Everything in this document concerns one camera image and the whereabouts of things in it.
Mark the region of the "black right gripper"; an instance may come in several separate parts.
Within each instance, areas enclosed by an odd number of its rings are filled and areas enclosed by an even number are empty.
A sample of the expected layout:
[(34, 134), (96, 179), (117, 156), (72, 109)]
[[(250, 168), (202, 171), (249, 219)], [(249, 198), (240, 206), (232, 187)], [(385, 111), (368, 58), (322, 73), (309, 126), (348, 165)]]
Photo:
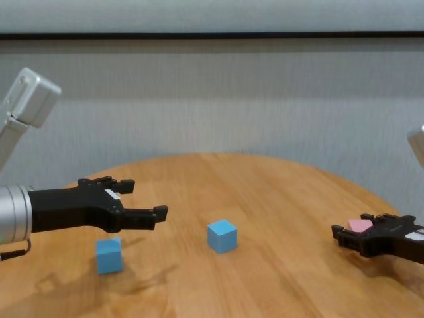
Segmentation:
[(363, 233), (340, 225), (331, 226), (332, 236), (340, 247), (367, 258), (392, 255), (423, 263), (423, 225), (416, 224), (414, 216), (363, 213), (360, 219), (371, 221), (373, 225)]

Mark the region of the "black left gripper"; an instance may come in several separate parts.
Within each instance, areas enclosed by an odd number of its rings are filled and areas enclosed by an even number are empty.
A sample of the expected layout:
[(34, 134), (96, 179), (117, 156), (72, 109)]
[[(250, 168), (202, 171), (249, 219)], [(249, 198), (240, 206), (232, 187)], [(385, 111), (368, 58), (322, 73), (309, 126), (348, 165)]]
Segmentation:
[(91, 226), (108, 233), (120, 230), (155, 229), (166, 220), (168, 206), (152, 209), (124, 209), (106, 189), (119, 194), (134, 191), (133, 179), (116, 180), (112, 176), (82, 178), (68, 189), (31, 191), (32, 232), (40, 233), (73, 227)]

